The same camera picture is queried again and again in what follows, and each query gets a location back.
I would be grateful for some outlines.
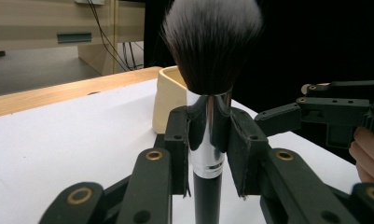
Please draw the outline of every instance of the brush ferrule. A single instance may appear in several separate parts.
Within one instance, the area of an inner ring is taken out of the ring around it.
[[[211,179],[222,174],[228,147],[231,90],[217,95],[187,91],[188,144],[193,171]]]

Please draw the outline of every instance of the finger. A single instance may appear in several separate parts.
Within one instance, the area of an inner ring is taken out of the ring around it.
[[[374,160],[374,133],[362,127],[358,127],[354,133],[354,140]]]
[[[355,158],[357,163],[371,176],[374,177],[374,160],[361,148],[361,146],[352,142],[349,149],[350,154]]]
[[[357,168],[358,176],[360,177],[361,182],[374,183],[374,178],[370,174],[368,174],[367,171],[365,171],[359,163],[357,163],[355,167]]]

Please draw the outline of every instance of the brush handle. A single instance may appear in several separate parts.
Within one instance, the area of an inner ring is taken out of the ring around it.
[[[222,175],[212,179],[193,174],[196,224],[218,224]]]

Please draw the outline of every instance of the brush bristles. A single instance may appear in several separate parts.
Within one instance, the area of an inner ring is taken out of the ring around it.
[[[175,0],[162,35],[187,88],[212,95],[232,88],[261,26],[254,0]]]

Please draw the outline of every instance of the beige cup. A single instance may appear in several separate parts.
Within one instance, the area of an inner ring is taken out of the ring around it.
[[[156,133],[165,133],[170,111],[187,104],[187,85],[177,66],[159,71],[152,127]]]

